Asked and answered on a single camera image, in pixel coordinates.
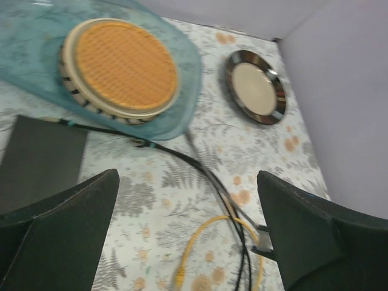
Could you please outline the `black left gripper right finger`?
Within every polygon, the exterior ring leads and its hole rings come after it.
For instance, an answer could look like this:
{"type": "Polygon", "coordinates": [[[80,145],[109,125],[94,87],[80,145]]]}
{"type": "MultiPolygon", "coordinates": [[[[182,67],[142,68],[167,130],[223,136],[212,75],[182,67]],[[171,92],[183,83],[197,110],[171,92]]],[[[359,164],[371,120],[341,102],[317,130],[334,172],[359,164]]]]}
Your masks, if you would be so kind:
{"type": "Polygon", "coordinates": [[[256,252],[277,262],[285,290],[387,290],[387,220],[257,175],[272,243],[256,252]]]}

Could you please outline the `black network switch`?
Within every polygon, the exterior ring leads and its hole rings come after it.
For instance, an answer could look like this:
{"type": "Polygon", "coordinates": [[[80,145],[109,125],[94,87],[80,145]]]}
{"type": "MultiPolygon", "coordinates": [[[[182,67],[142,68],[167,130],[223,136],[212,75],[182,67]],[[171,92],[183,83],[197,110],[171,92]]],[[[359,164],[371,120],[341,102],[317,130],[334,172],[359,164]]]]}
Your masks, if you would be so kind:
{"type": "Polygon", "coordinates": [[[1,160],[1,213],[76,185],[87,132],[19,115],[1,160]]]}

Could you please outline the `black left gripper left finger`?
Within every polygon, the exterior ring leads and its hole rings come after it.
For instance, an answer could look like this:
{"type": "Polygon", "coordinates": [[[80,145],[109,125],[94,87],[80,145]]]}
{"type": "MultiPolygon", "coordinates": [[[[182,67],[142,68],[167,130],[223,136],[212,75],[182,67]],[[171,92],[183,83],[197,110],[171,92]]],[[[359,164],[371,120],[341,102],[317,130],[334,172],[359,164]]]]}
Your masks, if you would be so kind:
{"type": "Polygon", "coordinates": [[[91,290],[118,194],[108,169],[1,215],[1,290],[91,290]]]}

